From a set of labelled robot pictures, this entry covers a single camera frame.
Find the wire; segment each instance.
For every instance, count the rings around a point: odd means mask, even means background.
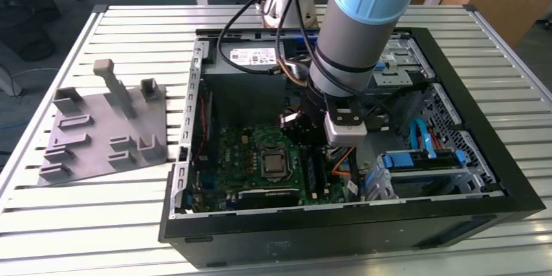
[[[430,134],[431,134],[431,139],[434,140],[434,145],[437,146],[438,149],[446,149],[441,139],[438,138],[438,136],[434,133],[434,129],[430,129]]]
[[[283,55],[281,53],[281,35],[283,31],[285,26],[285,20],[287,17],[287,12],[290,11],[290,7],[293,6],[294,0],[289,0],[285,8],[283,16],[281,17],[281,22],[278,23],[278,29],[277,29],[277,60],[278,64],[281,65],[281,68],[287,76],[287,78],[301,87],[307,87],[307,82],[302,81],[295,77],[295,75],[290,71],[290,67],[286,65],[286,60],[283,58]]]
[[[403,87],[402,89],[397,90],[385,100],[385,103],[389,103],[395,98],[399,98],[403,95],[407,95],[411,92],[417,92],[418,90],[425,90],[430,86],[430,82],[425,81],[411,85],[410,87]],[[365,119],[378,110],[379,106],[374,106],[365,115]]]
[[[350,150],[346,152],[342,159],[339,160],[337,166],[334,166],[334,169],[331,170],[333,175],[350,175],[351,176],[351,173],[347,173],[345,171],[338,171],[338,168],[342,165],[343,161],[347,159],[347,156],[351,154],[351,152],[354,152],[354,150],[355,150],[355,147],[350,148]]]
[[[342,151],[343,147],[338,147],[335,148],[335,150],[333,150],[333,152],[330,152],[330,155],[335,155],[338,153],[338,151]]]
[[[205,98],[201,96],[199,100],[202,101],[202,132],[203,132],[203,137],[202,137],[202,144],[199,145],[199,149],[198,149],[198,153],[197,156],[194,158],[194,163],[198,161],[199,155],[202,154],[202,150],[205,148],[205,144],[206,144],[206,139],[207,139],[207,125],[206,125],[206,102],[205,102]]]
[[[391,108],[381,100],[378,100],[373,96],[369,96],[367,94],[365,94],[363,92],[361,92],[359,90],[354,89],[347,84],[345,84],[330,73],[330,71],[325,68],[325,66],[323,66],[323,64],[321,62],[321,59],[317,57],[317,54],[315,54],[315,52],[313,50],[310,37],[307,35],[307,31],[306,31],[306,28],[305,28],[303,13],[302,13],[302,6],[299,5],[299,0],[295,0],[295,7],[297,7],[297,10],[298,10],[299,29],[302,30],[305,45],[307,46],[307,50],[310,51],[311,58],[313,58],[313,61],[314,61],[315,65],[317,65],[317,68],[319,69],[319,71],[323,74],[323,76],[326,77],[326,79],[330,80],[330,82],[333,82],[333,84],[335,84],[335,86],[338,86],[342,90],[345,90],[346,92],[350,92],[351,94],[357,95],[359,98],[363,98],[366,101],[374,103],[377,106],[379,106],[383,110],[387,111],[387,113],[390,114],[390,116],[393,116]]]
[[[3,130],[3,129],[13,129],[15,127],[21,127],[21,126],[25,126],[27,124],[29,124],[29,122],[23,122],[21,124],[14,124],[14,125],[7,125],[7,126],[0,127],[0,130]]]
[[[21,72],[21,73],[13,75],[13,78],[18,78],[19,76],[23,76],[25,74],[29,74],[30,72],[35,72],[35,71],[50,71],[50,70],[59,71],[61,69],[59,68],[35,68],[35,69],[26,70],[26,71]]]
[[[275,74],[275,72],[271,70],[261,71],[261,70],[254,70],[254,69],[246,68],[245,66],[241,66],[239,64],[234,63],[223,53],[223,39],[225,39],[226,33],[229,32],[229,29],[233,27],[233,24],[237,22],[242,14],[246,12],[246,10],[250,8],[250,6],[257,1],[258,0],[250,0],[243,6],[243,8],[239,10],[237,15],[231,18],[231,20],[229,21],[229,24],[226,24],[226,27],[222,30],[222,34],[219,35],[219,41],[217,42],[217,50],[219,51],[219,55],[226,61],[226,63],[229,63],[229,65],[231,65],[239,71],[247,72],[249,74]]]

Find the slatted metal table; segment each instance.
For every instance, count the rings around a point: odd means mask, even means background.
[[[143,78],[167,85],[167,135],[175,159],[195,30],[222,28],[238,6],[111,6],[94,13],[0,174],[0,275],[167,275],[195,272],[158,242],[171,163],[38,188],[58,87],[107,91],[93,73],[111,58],[129,87]],[[325,7],[318,8],[325,22]],[[552,95],[478,12],[462,6],[414,6],[399,26],[427,27],[507,144],[549,209],[446,249],[382,253],[246,269],[237,275],[505,275],[552,273]],[[262,27],[253,9],[235,27]]]

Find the black cable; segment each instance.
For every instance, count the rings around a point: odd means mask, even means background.
[[[22,89],[22,93],[19,93],[19,95],[17,95],[17,86],[14,85],[14,75],[11,74],[11,71],[9,69],[9,67],[6,67],[3,64],[0,64],[0,68],[5,70],[5,72],[9,74],[10,76],[10,83],[11,83],[11,92],[14,93],[14,97],[21,100],[23,97],[26,97],[26,91]]]
[[[430,81],[425,81],[425,82],[421,82],[421,83],[417,83],[417,84],[411,85],[410,87],[401,88],[383,100],[383,102],[390,102],[390,101],[398,99],[401,96],[407,95],[409,93],[417,92],[418,90],[427,89],[430,84],[431,84]],[[374,106],[369,110],[369,112],[365,115],[365,119],[377,111],[377,109],[378,109],[378,106]]]
[[[287,78],[293,81],[293,83],[295,85],[298,85],[299,87],[307,87],[307,82],[303,81],[302,79],[299,79],[295,75],[294,72],[290,70],[290,67],[286,64],[286,59],[283,58],[283,55],[281,53],[281,36],[283,33],[283,26],[285,26],[285,21],[286,21],[286,17],[287,17],[287,13],[290,11],[290,7],[293,6],[293,2],[294,0],[289,0],[286,7],[285,7],[285,12],[283,12],[283,16],[281,16],[281,22],[278,23],[278,28],[277,28],[277,60],[278,60],[278,64],[281,65],[282,71],[285,72]]]
[[[303,40],[305,40],[305,45],[307,46],[307,50],[310,51],[311,54],[311,58],[314,61],[314,64],[317,65],[317,68],[321,70],[321,73],[323,74],[323,76],[326,77],[326,79],[330,80],[330,82],[333,82],[333,84],[335,84],[335,86],[338,86],[342,90],[345,90],[346,92],[350,92],[353,95],[358,96],[359,98],[365,99],[366,101],[374,103],[375,106],[379,106],[379,108],[382,108],[383,110],[387,111],[387,113],[390,114],[390,116],[393,116],[393,111],[391,108],[377,98],[374,98],[373,96],[369,96],[367,94],[365,94],[363,92],[361,92],[359,90],[354,89],[353,87],[350,87],[347,84],[345,84],[342,81],[339,81],[339,79],[330,73],[330,71],[325,68],[321,59],[317,57],[317,54],[313,50],[313,46],[311,46],[311,41],[310,41],[310,37],[307,35],[307,31],[305,29],[305,22],[303,22],[303,14],[302,14],[302,6],[299,5],[299,0],[295,0],[295,7],[298,9],[298,16],[299,16],[299,29],[302,30],[302,35],[303,35]]]
[[[246,5],[243,6],[243,8],[239,10],[239,12],[237,13],[237,15],[231,18],[231,20],[229,21],[229,24],[226,24],[226,27],[222,30],[222,34],[219,35],[219,41],[217,42],[217,50],[219,51],[219,55],[223,58],[223,60],[226,61],[226,63],[229,63],[229,65],[231,65],[234,68],[237,68],[239,71],[247,72],[249,74],[275,74],[275,70],[266,70],[266,71],[261,71],[261,70],[254,70],[250,68],[246,68],[245,66],[241,66],[239,64],[234,63],[227,56],[223,53],[223,39],[226,36],[226,33],[229,32],[229,29],[233,27],[233,24],[237,22],[237,20],[239,19],[239,17],[242,16],[242,14],[246,12],[246,10],[250,8],[250,6],[257,2],[258,0],[250,0]]]
[[[357,164],[357,148],[354,149],[354,151],[350,153],[347,160],[349,160],[349,170],[351,172],[351,181],[353,183],[361,187],[361,173],[359,173],[359,167]],[[361,193],[357,192],[354,193],[355,195],[350,196],[350,202],[359,202],[361,201]]]

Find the floor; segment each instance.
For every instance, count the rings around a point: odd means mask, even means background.
[[[247,0],[210,0],[215,5],[233,5]],[[90,17],[95,4],[111,5],[195,5],[195,0],[55,0],[62,11],[62,18],[46,25],[49,34],[57,44],[57,53],[43,61],[26,63],[0,43],[0,64],[13,74],[27,69],[61,68],[67,53],[79,36],[79,32]],[[535,25],[517,53],[534,70],[545,85],[552,89],[552,31],[545,30],[543,25]],[[26,89],[26,96],[15,99],[0,91],[0,151],[14,150],[19,138],[26,130],[26,123],[31,120],[35,110],[43,100],[45,93],[54,80],[57,72],[34,71],[17,78],[19,85]],[[0,155],[0,169],[9,158]]]

